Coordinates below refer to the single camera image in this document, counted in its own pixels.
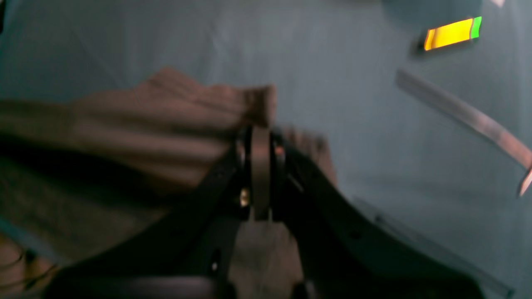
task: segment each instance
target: yellow label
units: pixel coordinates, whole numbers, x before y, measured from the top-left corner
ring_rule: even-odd
[[[436,49],[471,39],[473,19],[430,29],[425,40],[425,50]]]

